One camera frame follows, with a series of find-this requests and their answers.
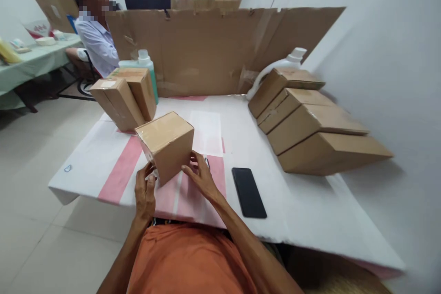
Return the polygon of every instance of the green tablecloth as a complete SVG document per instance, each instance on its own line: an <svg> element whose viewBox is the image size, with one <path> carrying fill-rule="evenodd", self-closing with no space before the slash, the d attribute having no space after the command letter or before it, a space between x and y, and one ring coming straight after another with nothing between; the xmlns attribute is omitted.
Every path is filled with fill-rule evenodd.
<svg viewBox="0 0 441 294"><path fill-rule="evenodd" d="M18 55L22 59L20 63L0 66L0 109L24 107L14 88L69 63L65 49L82 44L78 35L66 36L68 40L57 41L53 46L31 46L32 51Z"/></svg>

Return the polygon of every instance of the seated person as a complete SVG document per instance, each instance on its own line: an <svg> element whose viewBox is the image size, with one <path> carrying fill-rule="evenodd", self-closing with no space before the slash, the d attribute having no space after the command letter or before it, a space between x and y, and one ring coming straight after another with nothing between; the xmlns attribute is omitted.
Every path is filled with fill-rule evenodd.
<svg viewBox="0 0 441 294"><path fill-rule="evenodd" d="M75 71L81 78L92 82L94 80L93 73L90 71L89 58L86 55L85 48L66 48L66 55L73 64Z"/></svg>
<svg viewBox="0 0 441 294"><path fill-rule="evenodd" d="M79 0L79 17L75 28L81 38L93 66L106 78L118 67L118 53L106 22L109 0Z"/></svg>
<svg viewBox="0 0 441 294"><path fill-rule="evenodd" d="M191 161L196 172L186 165L183 171L211 202L231 239L200 224L157 225L154 166L148 163L136 176L129 234L98 293L303 293L219 192L203 156L192 152Z"/></svg>

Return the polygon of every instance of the hand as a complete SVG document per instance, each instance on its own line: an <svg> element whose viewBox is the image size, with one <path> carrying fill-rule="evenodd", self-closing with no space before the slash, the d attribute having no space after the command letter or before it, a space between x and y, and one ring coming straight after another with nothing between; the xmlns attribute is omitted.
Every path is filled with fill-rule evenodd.
<svg viewBox="0 0 441 294"><path fill-rule="evenodd" d="M211 176L210 169L208 168L204 157L201 154L192 151L190 161L197 163L197 165L190 164L196 173L186 165L182 166L182 171L194 181L202 195L204 195L209 201L220 196L221 193L213 181L213 177Z"/></svg>
<svg viewBox="0 0 441 294"><path fill-rule="evenodd" d="M135 218L144 221L147 224L152 220L156 209L155 176L151 173L155 170L152 163L139 170L136 174L135 198L136 198L136 216Z"/></svg>

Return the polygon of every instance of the white plastic bottle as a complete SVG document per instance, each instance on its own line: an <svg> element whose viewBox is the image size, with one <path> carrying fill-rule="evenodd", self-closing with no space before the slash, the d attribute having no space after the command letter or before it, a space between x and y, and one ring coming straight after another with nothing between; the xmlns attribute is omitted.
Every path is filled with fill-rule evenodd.
<svg viewBox="0 0 441 294"><path fill-rule="evenodd" d="M275 61L274 63L271 63L265 69L263 69L257 76L256 80L254 81L253 87L251 87L251 89L248 91L247 100L249 101L254 97L254 94L256 94L257 90L259 89L260 82L262 81L262 79L266 75L268 75L271 72L271 70L273 70L274 68L300 69L300 62L302 61L305 53L306 53L305 48L296 47L291 52L291 54L288 54L286 58Z"/></svg>
<svg viewBox="0 0 441 294"><path fill-rule="evenodd" d="M153 61L150 59L147 50L138 51L138 60L125 60L119 61L120 68L147 68L150 71L150 77L152 79L153 92L155 94L155 102L158 104L158 88L156 87L155 67Z"/></svg>

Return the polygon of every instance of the yellow bag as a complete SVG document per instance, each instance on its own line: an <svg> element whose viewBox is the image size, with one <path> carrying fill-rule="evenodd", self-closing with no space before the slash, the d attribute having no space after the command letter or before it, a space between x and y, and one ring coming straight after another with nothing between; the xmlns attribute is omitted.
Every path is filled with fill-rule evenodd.
<svg viewBox="0 0 441 294"><path fill-rule="evenodd" d="M3 41L2 38L0 38L0 54L8 63L18 63L22 61L9 44Z"/></svg>

